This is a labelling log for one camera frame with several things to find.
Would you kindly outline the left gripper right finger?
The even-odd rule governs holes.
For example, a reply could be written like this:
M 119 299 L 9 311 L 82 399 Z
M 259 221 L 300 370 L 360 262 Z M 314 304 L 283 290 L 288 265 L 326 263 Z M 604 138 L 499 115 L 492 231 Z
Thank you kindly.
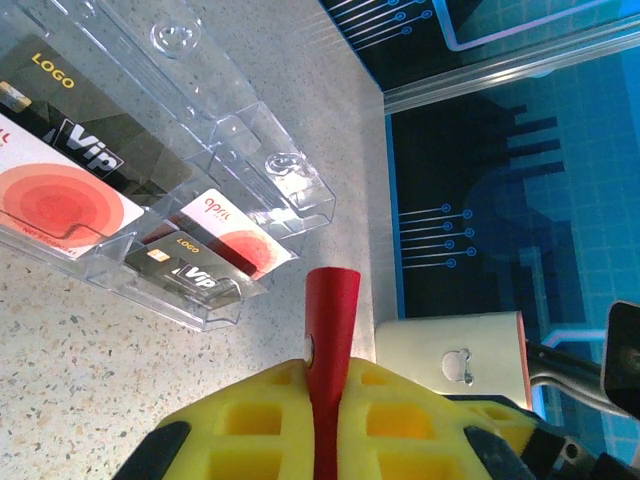
M 340 480 L 491 480 L 464 429 L 518 455 L 536 422 L 489 400 L 450 400 L 375 363 L 352 358 L 340 402 Z

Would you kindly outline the white card red circle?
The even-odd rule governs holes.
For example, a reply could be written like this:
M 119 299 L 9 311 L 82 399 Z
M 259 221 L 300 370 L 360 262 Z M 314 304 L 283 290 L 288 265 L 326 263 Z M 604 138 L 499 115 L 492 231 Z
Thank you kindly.
M 216 189 L 198 196 L 169 221 L 255 280 L 293 258 Z
M 0 114 L 0 225 L 78 258 L 144 210 Z

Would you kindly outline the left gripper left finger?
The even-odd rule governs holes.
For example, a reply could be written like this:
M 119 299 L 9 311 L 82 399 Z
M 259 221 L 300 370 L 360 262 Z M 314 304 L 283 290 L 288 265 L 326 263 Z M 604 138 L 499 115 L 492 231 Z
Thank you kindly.
M 164 418 L 115 480 L 313 480 L 306 364 L 289 360 Z

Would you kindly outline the red card holder wallet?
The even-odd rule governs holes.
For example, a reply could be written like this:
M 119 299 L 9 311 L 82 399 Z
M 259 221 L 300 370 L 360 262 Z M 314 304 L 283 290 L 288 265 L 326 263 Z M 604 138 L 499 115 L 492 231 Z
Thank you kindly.
M 339 405 L 346 384 L 361 274 L 322 267 L 306 277 L 307 386 L 314 421 L 314 480 L 337 480 Z

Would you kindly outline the aluminium frame post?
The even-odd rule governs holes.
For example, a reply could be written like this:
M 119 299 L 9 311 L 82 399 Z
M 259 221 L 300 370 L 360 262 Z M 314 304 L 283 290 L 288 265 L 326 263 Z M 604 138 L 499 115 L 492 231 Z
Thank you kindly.
M 385 92 L 384 112 L 386 114 L 400 113 L 635 49 L 640 49 L 640 44 L 617 47 L 601 45 L 593 51 L 582 49 L 574 53 L 554 55 L 549 59 L 509 68 L 502 68 L 498 65 L 483 66 L 476 71 L 466 72 L 465 69 L 462 69 L 460 72 L 437 75 L 431 79 L 413 82 Z

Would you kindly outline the white orange knife block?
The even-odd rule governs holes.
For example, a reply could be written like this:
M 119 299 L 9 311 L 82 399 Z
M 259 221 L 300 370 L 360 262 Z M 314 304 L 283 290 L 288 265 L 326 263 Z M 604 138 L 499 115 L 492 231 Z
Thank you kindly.
M 519 311 L 394 320 L 375 331 L 382 367 L 443 395 L 502 395 L 533 406 Z

